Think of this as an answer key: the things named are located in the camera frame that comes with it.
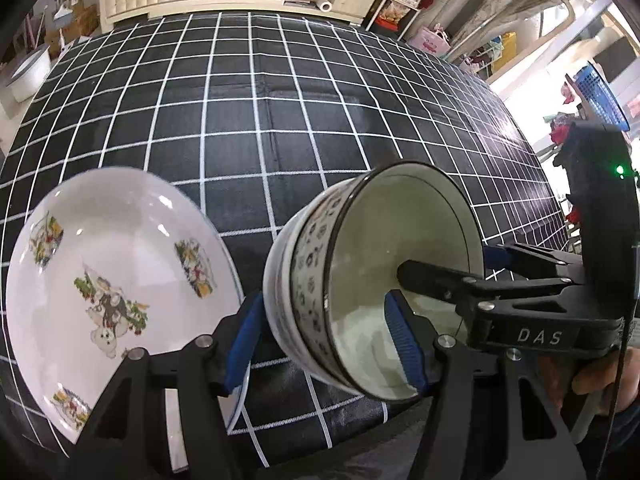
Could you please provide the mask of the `right hand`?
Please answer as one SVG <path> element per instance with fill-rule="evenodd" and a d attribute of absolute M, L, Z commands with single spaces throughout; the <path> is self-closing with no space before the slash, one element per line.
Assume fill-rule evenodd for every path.
<path fill-rule="evenodd" d="M 572 389 L 578 396 L 603 391 L 600 404 L 600 413 L 608 412 L 608 404 L 611 402 L 613 385 L 616 379 L 618 356 L 620 352 L 614 351 L 597 362 L 593 362 L 579 372 L 573 379 Z M 560 362 L 553 356 L 541 356 L 538 359 L 539 375 L 544 383 L 548 398 L 551 403 L 560 410 L 567 392 L 564 372 Z M 620 391 L 616 412 L 626 410 L 634 403 L 639 392 L 639 349 L 628 348 L 624 357 L 622 378 L 620 378 Z"/>

